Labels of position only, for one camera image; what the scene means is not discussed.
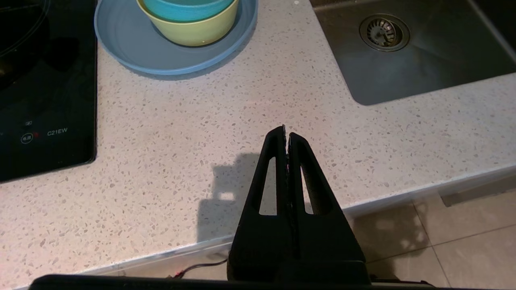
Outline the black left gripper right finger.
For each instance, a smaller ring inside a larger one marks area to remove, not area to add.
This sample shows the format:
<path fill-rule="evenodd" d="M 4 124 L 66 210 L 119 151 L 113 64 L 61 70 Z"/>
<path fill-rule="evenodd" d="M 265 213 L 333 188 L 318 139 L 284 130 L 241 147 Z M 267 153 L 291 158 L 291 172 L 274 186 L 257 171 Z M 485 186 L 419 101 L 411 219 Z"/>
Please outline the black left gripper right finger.
<path fill-rule="evenodd" d="M 302 281 L 369 282 L 365 255 L 308 141 L 289 135 L 295 273 Z"/>

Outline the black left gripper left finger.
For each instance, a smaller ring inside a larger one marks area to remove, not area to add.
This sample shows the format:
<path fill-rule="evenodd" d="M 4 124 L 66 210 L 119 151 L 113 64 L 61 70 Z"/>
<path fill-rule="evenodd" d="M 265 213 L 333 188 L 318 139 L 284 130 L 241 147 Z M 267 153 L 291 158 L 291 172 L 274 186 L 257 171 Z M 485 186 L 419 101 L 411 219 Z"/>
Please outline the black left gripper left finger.
<path fill-rule="evenodd" d="M 253 174 L 227 260 L 230 281 L 271 282 L 283 263 L 298 257 L 297 195 L 285 126 L 269 131 Z M 262 215 L 268 164 L 275 159 L 276 215 Z"/>

